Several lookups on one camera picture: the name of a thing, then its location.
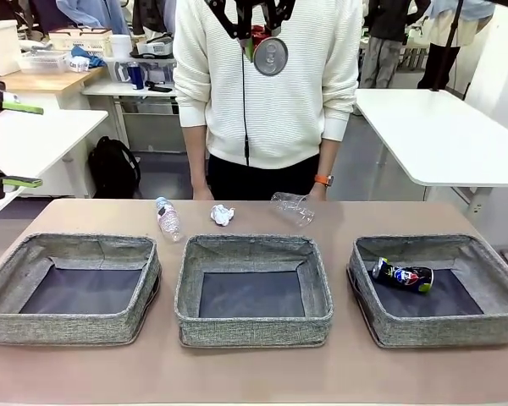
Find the blue can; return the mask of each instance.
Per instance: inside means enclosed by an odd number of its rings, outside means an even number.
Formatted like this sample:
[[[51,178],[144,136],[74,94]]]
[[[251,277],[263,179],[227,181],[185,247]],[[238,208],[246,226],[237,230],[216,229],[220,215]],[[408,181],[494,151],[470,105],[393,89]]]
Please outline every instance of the blue can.
[[[128,75],[134,89],[140,91],[145,87],[143,82],[143,73],[141,72],[141,66],[137,62],[128,63]]]

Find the tabletop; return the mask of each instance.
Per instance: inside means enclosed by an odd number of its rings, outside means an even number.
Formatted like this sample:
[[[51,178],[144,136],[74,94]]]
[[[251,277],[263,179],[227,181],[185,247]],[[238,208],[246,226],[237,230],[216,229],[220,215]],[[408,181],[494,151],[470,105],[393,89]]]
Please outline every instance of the tabletop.
[[[89,110],[1,112],[0,169],[10,176],[39,178],[107,116]],[[0,211],[24,189],[7,193],[0,200]]]
[[[109,233],[157,241],[163,283],[140,336],[115,348],[0,346],[0,402],[10,403],[494,403],[508,402],[508,346],[381,349],[345,276],[364,235],[472,233],[452,206],[424,202],[315,203],[313,222],[291,227],[266,202],[232,202],[226,228],[214,202],[175,201],[183,233],[301,233],[322,254],[334,301],[320,348],[190,349],[179,344],[174,291],[185,241],[162,236],[150,200],[55,200],[31,233]]]
[[[165,84],[162,87],[172,89],[169,93],[150,91],[148,88],[134,89],[131,83],[113,82],[110,79],[102,79],[88,85],[82,93],[86,96],[138,96],[138,97],[176,97],[175,86]]]
[[[423,186],[508,187],[508,129],[447,91],[360,89],[357,106]]]
[[[88,72],[66,72],[64,74],[23,74],[15,72],[0,76],[10,92],[62,93],[71,87],[85,83],[99,76],[105,68],[95,68]]]

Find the orange watch strap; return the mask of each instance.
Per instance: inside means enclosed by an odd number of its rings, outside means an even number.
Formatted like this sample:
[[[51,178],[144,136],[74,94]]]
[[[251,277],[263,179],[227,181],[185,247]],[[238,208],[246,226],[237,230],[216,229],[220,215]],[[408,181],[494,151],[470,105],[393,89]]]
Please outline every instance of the orange watch strap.
[[[325,184],[326,186],[329,186],[329,176],[315,175],[314,182],[317,184]]]

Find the hand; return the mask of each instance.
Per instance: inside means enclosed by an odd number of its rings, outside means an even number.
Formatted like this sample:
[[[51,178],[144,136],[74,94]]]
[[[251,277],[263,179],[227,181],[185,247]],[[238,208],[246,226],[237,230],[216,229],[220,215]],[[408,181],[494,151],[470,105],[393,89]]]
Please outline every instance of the hand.
[[[194,200],[214,200],[213,194],[207,185],[194,188]]]
[[[314,186],[312,186],[311,193],[309,193],[309,197],[316,201],[326,201],[328,199],[327,196],[328,188],[325,184],[320,184],[316,182]]]

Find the black cord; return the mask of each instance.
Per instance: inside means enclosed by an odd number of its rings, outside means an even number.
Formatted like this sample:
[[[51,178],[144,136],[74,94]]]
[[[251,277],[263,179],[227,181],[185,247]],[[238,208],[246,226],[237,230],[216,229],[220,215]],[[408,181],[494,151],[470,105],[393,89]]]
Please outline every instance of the black cord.
[[[251,163],[250,163],[251,151],[248,146],[248,132],[246,131],[245,57],[243,56],[242,49],[240,52],[240,60],[243,64],[243,123],[245,124],[245,159],[246,159],[246,165],[249,167],[251,165]]]

